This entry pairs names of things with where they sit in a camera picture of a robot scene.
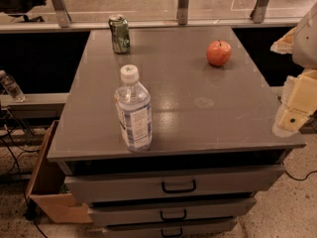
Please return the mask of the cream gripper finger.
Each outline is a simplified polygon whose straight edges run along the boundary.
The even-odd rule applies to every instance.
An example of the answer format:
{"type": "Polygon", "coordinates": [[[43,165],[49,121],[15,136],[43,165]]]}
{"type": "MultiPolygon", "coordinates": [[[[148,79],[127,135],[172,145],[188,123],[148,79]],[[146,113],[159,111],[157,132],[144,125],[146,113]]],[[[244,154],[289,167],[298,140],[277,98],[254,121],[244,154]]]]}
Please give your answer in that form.
{"type": "Polygon", "coordinates": [[[316,110],[317,70],[304,70],[297,77],[289,76],[282,89],[273,134],[282,138],[294,135],[316,110]]]}
{"type": "Polygon", "coordinates": [[[281,55],[291,54],[295,30],[296,28],[292,28],[283,37],[275,41],[271,45],[270,50],[281,55]]]}

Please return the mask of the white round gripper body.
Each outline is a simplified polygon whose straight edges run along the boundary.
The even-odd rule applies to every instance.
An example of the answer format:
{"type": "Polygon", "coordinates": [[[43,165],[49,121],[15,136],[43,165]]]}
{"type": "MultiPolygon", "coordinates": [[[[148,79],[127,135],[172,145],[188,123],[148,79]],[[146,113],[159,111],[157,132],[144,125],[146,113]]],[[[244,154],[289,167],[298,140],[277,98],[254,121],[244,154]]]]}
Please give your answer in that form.
{"type": "Polygon", "coordinates": [[[317,2],[296,26],[292,60],[305,68],[317,67],[317,2]]]}

